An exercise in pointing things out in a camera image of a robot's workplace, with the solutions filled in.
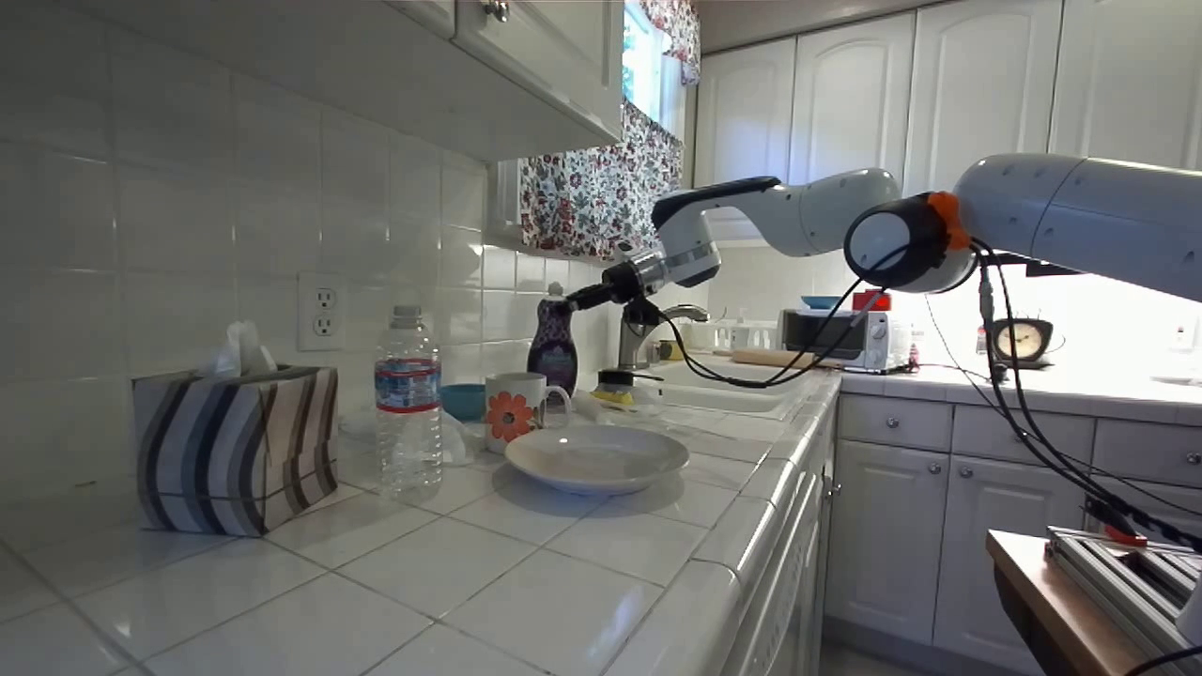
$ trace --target orange flower design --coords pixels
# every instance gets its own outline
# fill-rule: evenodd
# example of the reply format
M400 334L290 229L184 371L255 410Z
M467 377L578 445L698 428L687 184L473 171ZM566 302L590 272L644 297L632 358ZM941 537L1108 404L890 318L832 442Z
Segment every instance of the orange flower design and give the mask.
M512 441L530 432L532 417L534 409L525 405L525 397L522 395L511 397L508 392L501 392L488 398L488 415L484 421L490 426L494 439Z

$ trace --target window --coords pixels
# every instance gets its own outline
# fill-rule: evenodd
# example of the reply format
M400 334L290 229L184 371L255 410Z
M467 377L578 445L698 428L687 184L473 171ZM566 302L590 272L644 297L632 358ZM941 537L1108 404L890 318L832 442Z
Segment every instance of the window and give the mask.
M638 1L627 1L623 20L621 94L679 137L684 129L684 87L680 61L664 55L670 46L671 38L651 25Z

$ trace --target mug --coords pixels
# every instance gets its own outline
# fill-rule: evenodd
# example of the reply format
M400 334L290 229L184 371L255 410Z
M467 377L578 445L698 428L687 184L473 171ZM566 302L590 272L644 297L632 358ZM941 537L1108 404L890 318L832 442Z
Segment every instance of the mug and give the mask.
M572 399L558 385L547 385L541 373L501 373L484 379L484 445L494 453L518 437L543 426L547 395L555 392L564 398L567 415L572 415Z

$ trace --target blue bowl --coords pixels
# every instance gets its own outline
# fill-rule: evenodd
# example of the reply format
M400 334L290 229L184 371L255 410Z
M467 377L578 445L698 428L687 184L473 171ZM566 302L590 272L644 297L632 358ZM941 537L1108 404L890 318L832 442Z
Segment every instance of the blue bowl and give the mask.
M839 302L839 296L802 296L802 302L815 310L828 310Z
M484 386L469 383L445 385L441 390L442 410L459 422L476 422L484 417Z

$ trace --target clock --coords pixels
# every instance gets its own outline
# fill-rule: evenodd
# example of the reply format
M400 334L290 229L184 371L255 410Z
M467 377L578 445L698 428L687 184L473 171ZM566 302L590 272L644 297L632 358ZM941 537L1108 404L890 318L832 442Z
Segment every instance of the clock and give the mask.
M1011 354L1011 336L1014 351ZM1042 319L999 319L989 331L989 348L1007 368L1045 368L1052 322Z

